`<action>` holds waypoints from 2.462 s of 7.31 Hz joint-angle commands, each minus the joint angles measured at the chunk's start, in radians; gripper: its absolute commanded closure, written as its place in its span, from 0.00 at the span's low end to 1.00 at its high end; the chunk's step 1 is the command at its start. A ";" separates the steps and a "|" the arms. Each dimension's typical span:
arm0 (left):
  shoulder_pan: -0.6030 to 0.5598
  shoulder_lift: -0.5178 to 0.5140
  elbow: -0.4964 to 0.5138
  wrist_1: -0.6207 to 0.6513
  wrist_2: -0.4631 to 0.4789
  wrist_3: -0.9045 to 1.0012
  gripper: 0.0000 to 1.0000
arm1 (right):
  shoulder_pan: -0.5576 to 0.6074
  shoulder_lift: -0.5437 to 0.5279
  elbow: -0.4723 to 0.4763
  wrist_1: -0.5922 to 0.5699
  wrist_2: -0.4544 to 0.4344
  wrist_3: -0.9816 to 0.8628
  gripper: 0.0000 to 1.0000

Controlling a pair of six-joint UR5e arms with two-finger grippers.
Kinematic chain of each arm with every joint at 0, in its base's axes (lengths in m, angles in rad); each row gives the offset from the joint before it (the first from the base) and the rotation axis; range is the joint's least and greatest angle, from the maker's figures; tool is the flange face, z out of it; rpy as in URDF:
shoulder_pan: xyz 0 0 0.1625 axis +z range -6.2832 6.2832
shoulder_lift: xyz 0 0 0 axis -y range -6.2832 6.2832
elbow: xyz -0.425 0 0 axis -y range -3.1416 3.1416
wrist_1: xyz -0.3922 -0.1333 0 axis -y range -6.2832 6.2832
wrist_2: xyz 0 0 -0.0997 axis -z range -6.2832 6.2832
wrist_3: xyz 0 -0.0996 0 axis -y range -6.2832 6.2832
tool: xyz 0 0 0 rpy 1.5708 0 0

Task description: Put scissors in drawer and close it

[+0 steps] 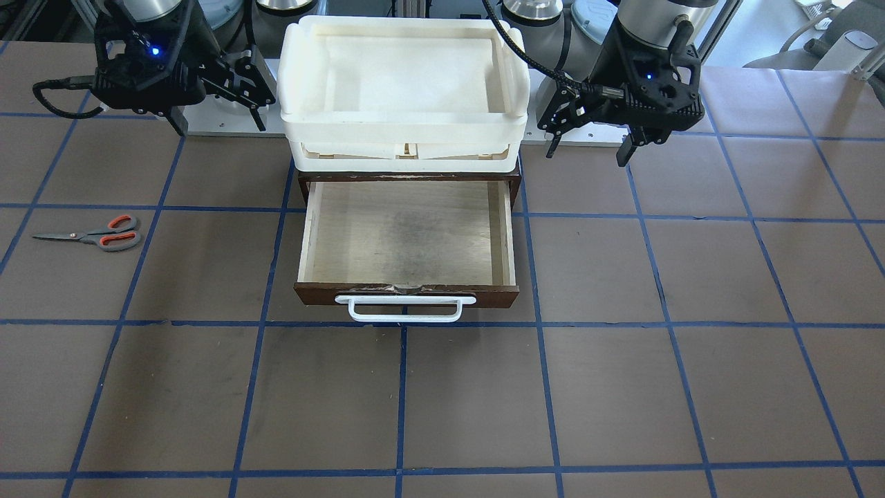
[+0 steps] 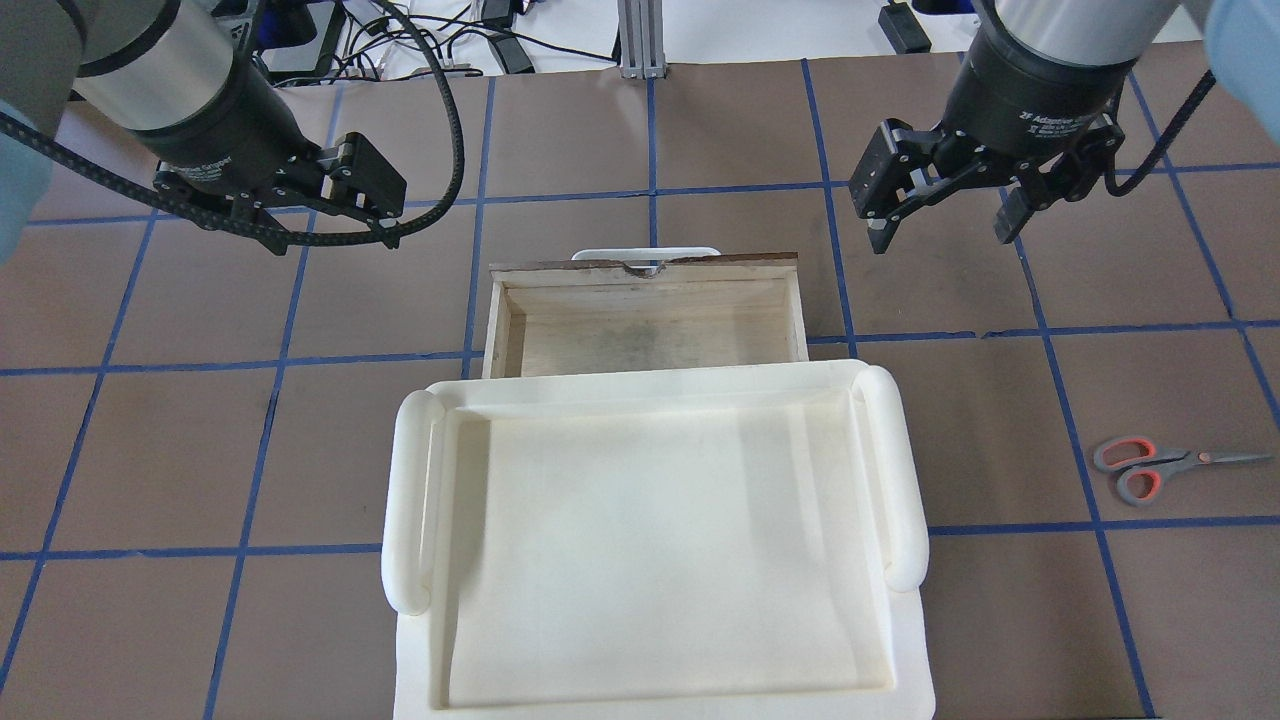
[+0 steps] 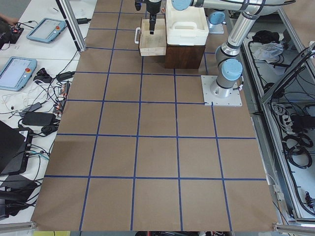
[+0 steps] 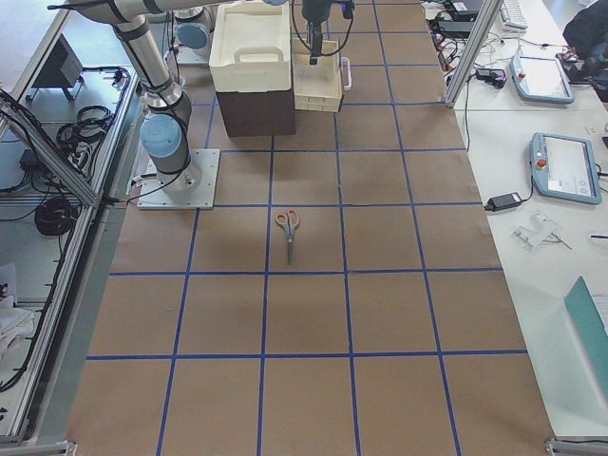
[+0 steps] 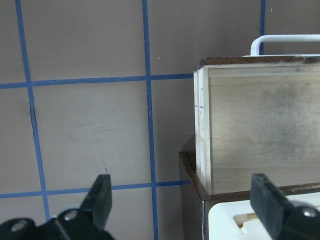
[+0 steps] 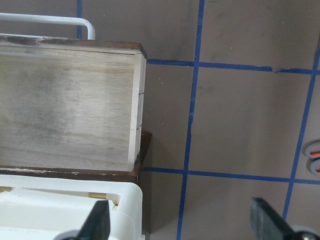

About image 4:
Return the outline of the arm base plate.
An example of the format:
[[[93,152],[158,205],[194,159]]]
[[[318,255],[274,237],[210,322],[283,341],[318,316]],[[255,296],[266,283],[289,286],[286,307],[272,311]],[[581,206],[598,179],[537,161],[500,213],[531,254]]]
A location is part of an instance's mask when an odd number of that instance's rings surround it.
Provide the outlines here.
[[[173,177],[158,174],[149,159],[145,173],[155,177],[142,182],[144,196],[136,200],[137,207],[140,210],[212,209],[219,162],[218,149],[191,149],[188,167],[173,181]]]

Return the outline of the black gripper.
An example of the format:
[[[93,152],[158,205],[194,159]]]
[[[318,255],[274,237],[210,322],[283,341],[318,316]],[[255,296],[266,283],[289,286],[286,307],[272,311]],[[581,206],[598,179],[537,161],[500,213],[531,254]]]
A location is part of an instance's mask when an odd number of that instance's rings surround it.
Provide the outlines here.
[[[329,19],[333,5],[339,5],[344,19],[353,18],[354,2],[348,0],[303,0],[302,16],[308,24],[308,41],[310,45],[309,64],[316,66],[322,55],[321,24]]]

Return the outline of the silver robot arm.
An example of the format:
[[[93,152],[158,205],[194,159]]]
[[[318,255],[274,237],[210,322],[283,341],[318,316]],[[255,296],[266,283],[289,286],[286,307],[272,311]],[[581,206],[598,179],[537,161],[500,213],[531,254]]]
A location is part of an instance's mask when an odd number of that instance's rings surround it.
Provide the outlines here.
[[[199,25],[203,1],[66,1],[64,10],[110,25],[136,69],[151,115],[140,140],[156,168],[154,195],[187,199],[202,169],[188,144],[191,100],[153,38],[150,14],[175,12]],[[292,39],[299,34],[288,1],[219,1],[209,68],[230,137],[295,133],[296,70]]]
[[[215,16],[211,7],[176,9],[174,18],[174,31],[182,47],[201,56],[210,50],[215,30]]]

